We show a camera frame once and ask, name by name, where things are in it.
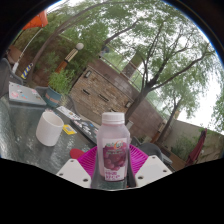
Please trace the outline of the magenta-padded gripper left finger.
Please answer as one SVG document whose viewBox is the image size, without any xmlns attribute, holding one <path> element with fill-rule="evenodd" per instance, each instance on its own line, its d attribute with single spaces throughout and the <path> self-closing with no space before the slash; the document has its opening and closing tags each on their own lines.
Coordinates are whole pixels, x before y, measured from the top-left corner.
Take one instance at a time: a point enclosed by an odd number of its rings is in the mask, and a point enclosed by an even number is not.
<svg viewBox="0 0 224 224">
<path fill-rule="evenodd" d="M 57 176 L 84 188 L 97 188 L 97 148 L 94 147 L 79 158 L 72 157 L 57 172 Z"/>
</svg>

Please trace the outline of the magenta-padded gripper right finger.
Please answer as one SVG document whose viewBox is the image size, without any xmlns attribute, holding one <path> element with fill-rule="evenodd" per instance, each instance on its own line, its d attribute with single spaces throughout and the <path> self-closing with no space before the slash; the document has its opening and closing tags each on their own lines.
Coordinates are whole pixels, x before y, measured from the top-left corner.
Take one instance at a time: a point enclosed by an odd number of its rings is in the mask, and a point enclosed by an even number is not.
<svg viewBox="0 0 224 224">
<path fill-rule="evenodd" d="M 130 146 L 128 165 L 129 187 L 143 187 L 170 174 L 171 171 L 158 156 L 148 156 L 136 146 Z"/>
</svg>

